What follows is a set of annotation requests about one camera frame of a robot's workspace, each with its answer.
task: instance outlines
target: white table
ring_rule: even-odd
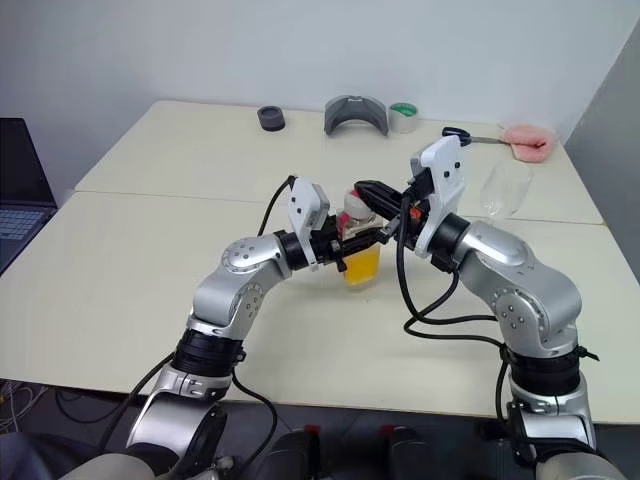
[[[253,235],[263,205],[76,193],[0,277],[0,377],[128,391],[175,347],[196,285],[231,241]],[[228,221],[221,221],[224,212]],[[285,226],[274,211],[269,230]],[[604,226],[508,221],[583,295],[582,362],[596,421],[638,423],[640,290]],[[246,342],[242,380],[283,403],[492,415],[495,349],[402,332],[393,248],[377,283],[347,289],[334,267],[301,271],[267,297]],[[449,278],[408,255],[416,302]],[[486,312],[463,287],[441,314]],[[454,331],[498,335],[488,322]],[[235,390],[230,398],[241,398]]]
[[[79,191],[239,200],[265,204],[290,173],[320,183],[334,207],[353,182],[382,180],[400,190],[411,155],[440,138],[445,125],[497,136],[495,125],[422,121],[408,135],[383,137],[373,127],[342,128],[329,138],[324,115],[285,110],[280,132],[260,128],[255,107],[158,102],[77,185]],[[467,190],[459,213],[486,215],[479,201],[492,167],[512,159],[502,145],[463,149]],[[541,165],[516,218],[602,223],[602,217],[562,146]]]

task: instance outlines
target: green tape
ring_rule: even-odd
[[[401,113],[405,117],[413,117],[418,113],[418,109],[410,103],[394,103],[389,108],[393,111]]]

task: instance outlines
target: white wall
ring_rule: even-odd
[[[566,138],[639,16],[637,0],[0,0],[0,115],[26,117],[58,198],[159,98],[362,93]]]

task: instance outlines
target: clear plastic cup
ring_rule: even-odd
[[[480,191],[480,201],[490,221],[504,220],[515,214],[527,196],[533,170],[517,160],[496,163]]]

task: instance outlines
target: tape roll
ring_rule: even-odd
[[[418,107],[394,103],[389,107],[389,128],[396,133],[410,133],[418,127]]]

